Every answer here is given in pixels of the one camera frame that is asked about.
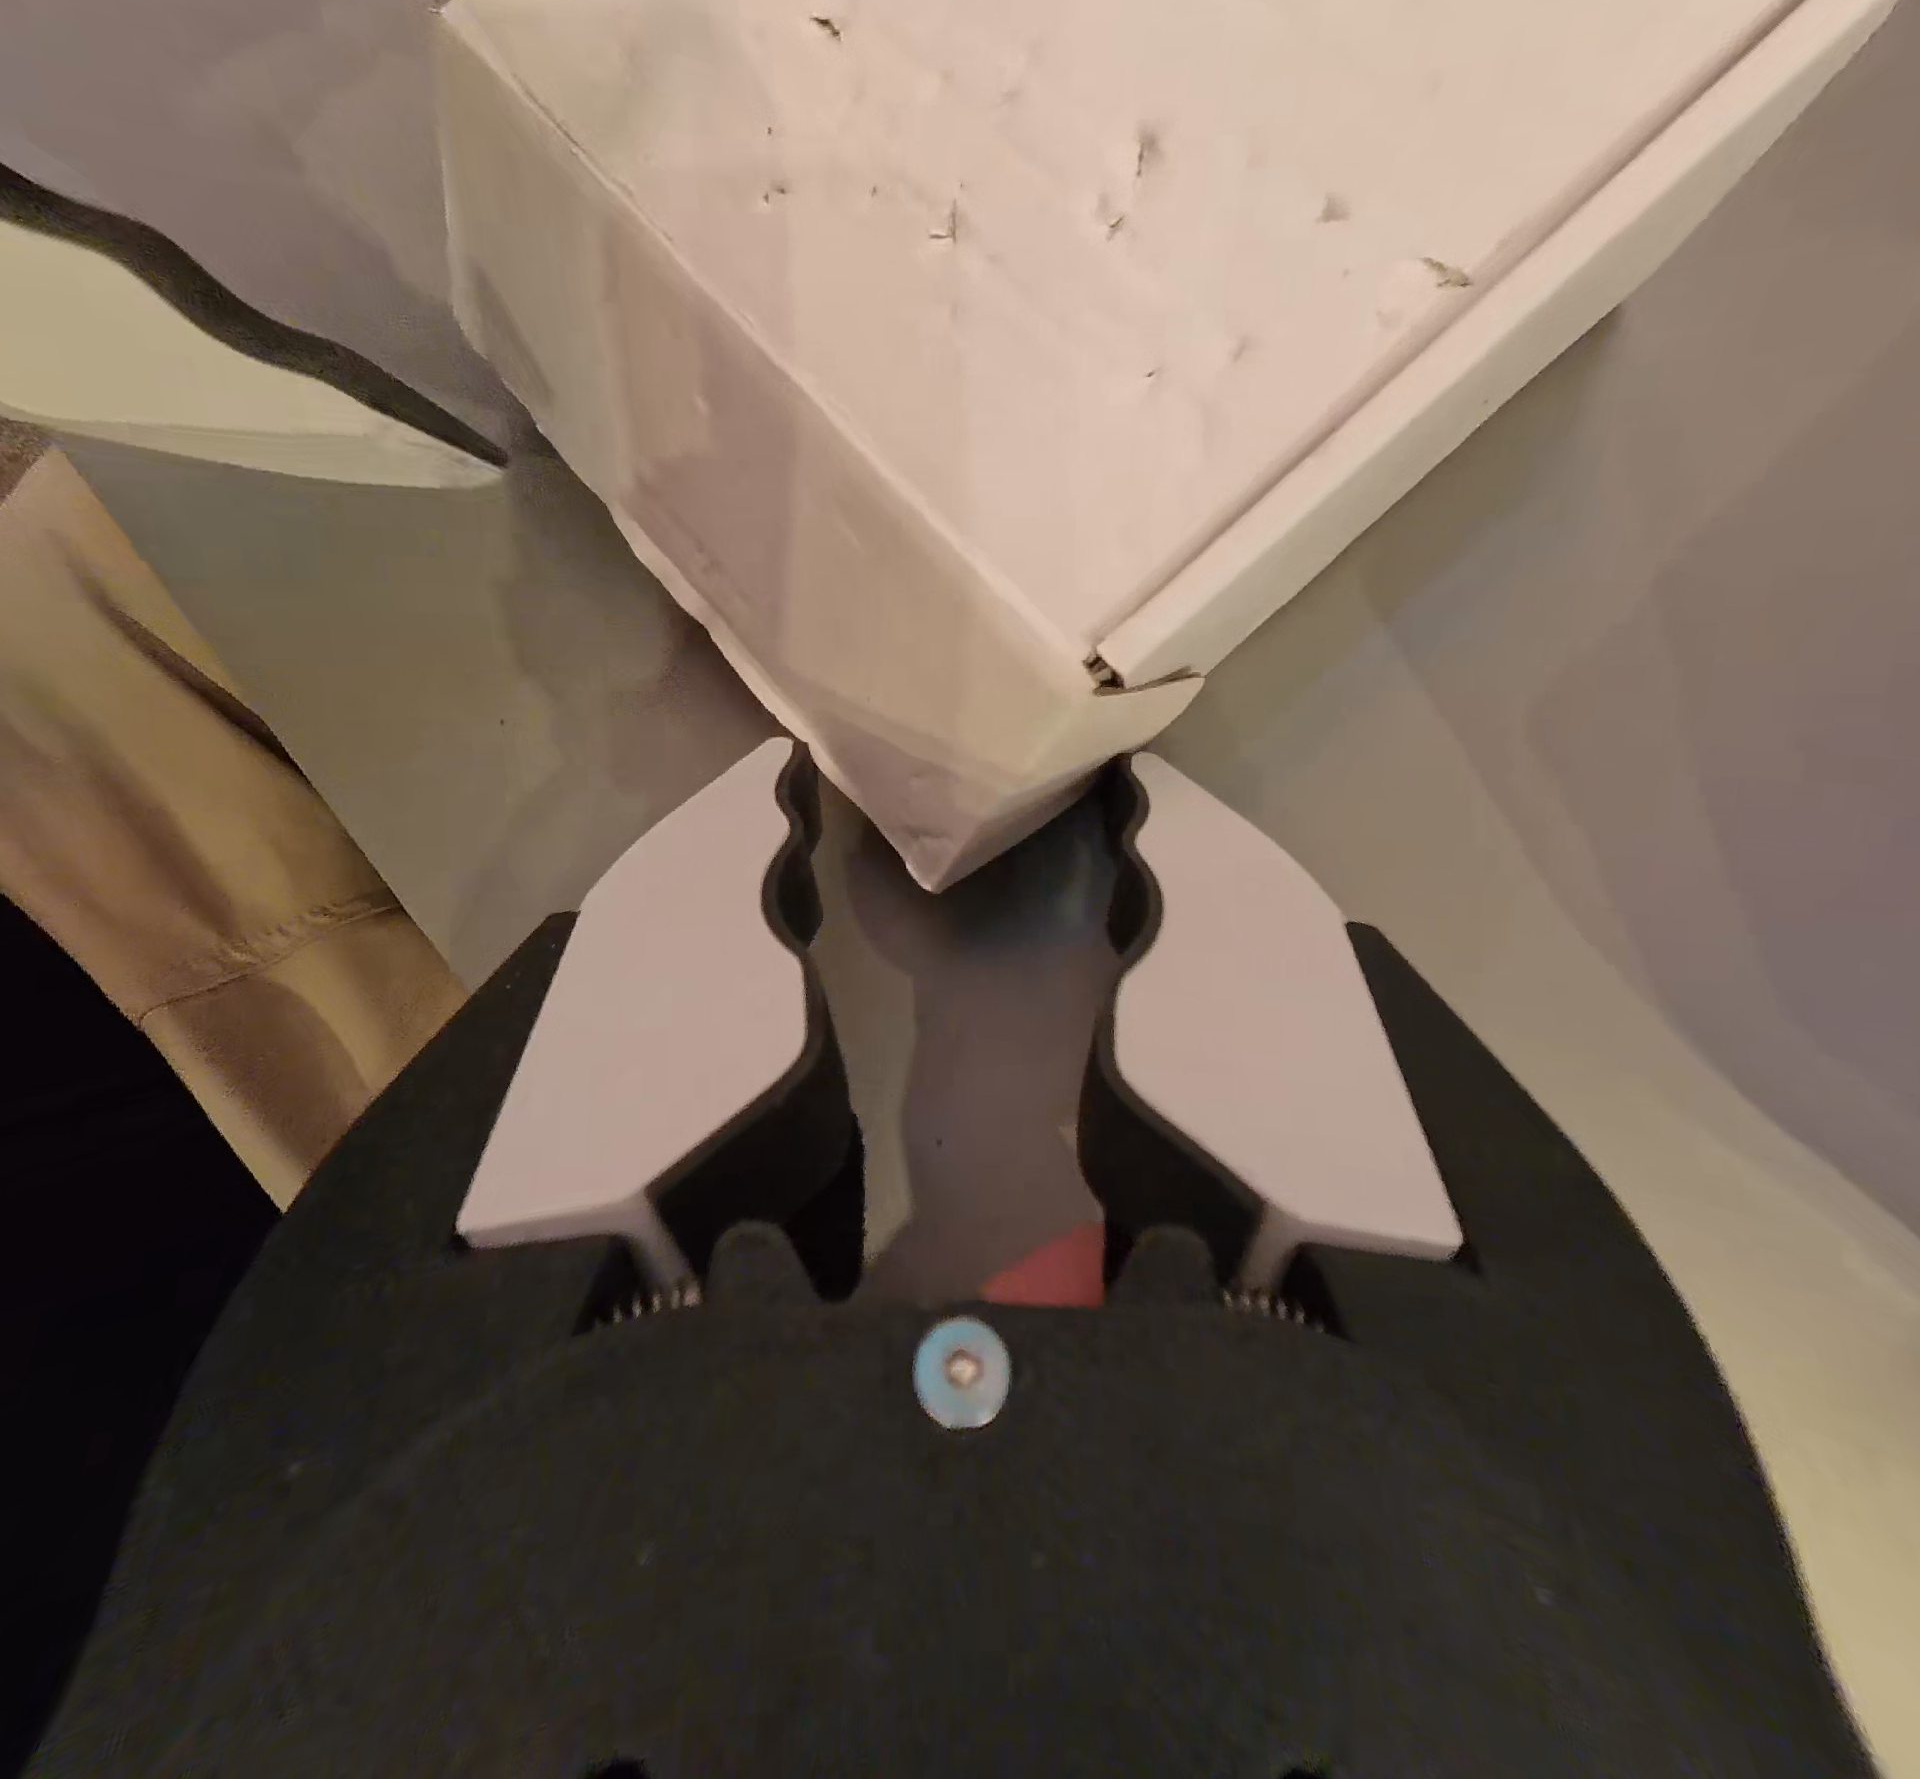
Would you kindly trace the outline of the white cardboard box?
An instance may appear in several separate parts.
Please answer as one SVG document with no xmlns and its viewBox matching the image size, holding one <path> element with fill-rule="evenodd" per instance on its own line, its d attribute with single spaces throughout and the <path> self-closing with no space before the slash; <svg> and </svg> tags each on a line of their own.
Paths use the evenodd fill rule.
<svg viewBox="0 0 1920 1779">
<path fill-rule="evenodd" d="M 1609 316 L 1897 0 L 443 0 L 450 293 L 929 893 Z"/>
</svg>

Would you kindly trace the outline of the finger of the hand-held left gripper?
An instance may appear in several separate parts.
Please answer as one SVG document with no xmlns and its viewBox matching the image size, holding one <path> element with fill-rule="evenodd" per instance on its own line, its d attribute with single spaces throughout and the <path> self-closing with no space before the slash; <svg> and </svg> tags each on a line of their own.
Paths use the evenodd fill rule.
<svg viewBox="0 0 1920 1779">
<path fill-rule="evenodd" d="M 4 168 L 4 417 L 49 438 L 366 487 L 483 487 L 509 454 L 164 233 Z"/>
</svg>

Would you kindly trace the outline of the dark cloth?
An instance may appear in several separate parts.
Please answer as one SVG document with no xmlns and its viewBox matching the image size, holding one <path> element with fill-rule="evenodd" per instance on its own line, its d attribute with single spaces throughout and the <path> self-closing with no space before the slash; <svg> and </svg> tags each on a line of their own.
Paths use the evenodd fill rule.
<svg viewBox="0 0 1920 1779">
<path fill-rule="evenodd" d="M 186 1370 L 275 1202 L 4 901 L 4 1772 L 73 1675 Z"/>
</svg>

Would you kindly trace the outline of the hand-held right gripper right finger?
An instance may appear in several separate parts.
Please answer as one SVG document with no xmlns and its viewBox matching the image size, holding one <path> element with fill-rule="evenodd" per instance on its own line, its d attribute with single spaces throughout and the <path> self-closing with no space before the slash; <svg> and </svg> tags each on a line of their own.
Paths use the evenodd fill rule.
<svg viewBox="0 0 1920 1779">
<path fill-rule="evenodd" d="M 1449 1261 L 1464 1228 L 1348 914 L 1256 823 L 1157 752 L 1116 761 L 1117 851 L 1078 1161 L 1116 1278 L 1157 1228 L 1221 1288 L 1280 1288 L 1302 1248 Z"/>
</svg>

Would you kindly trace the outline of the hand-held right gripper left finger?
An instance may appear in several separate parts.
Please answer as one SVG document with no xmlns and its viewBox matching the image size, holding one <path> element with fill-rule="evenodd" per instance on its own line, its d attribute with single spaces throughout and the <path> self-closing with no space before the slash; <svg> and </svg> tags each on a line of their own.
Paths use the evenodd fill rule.
<svg viewBox="0 0 1920 1779">
<path fill-rule="evenodd" d="M 456 1215 L 469 1248 L 626 1241 L 694 1294 L 781 1228 L 825 1300 L 863 1274 L 863 1137 L 811 940 L 818 770 L 768 738 L 658 819 L 568 921 Z"/>
</svg>

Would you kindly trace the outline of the beige fabric cushion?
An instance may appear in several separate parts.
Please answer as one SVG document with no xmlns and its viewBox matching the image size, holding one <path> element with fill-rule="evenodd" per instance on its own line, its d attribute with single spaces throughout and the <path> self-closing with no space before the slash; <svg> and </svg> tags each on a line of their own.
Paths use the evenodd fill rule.
<svg viewBox="0 0 1920 1779">
<path fill-rule="evenodd" d="M 4 895 L 280 1209 L 469 999 L 59 446 L 4 490 Z"/>
</svg>

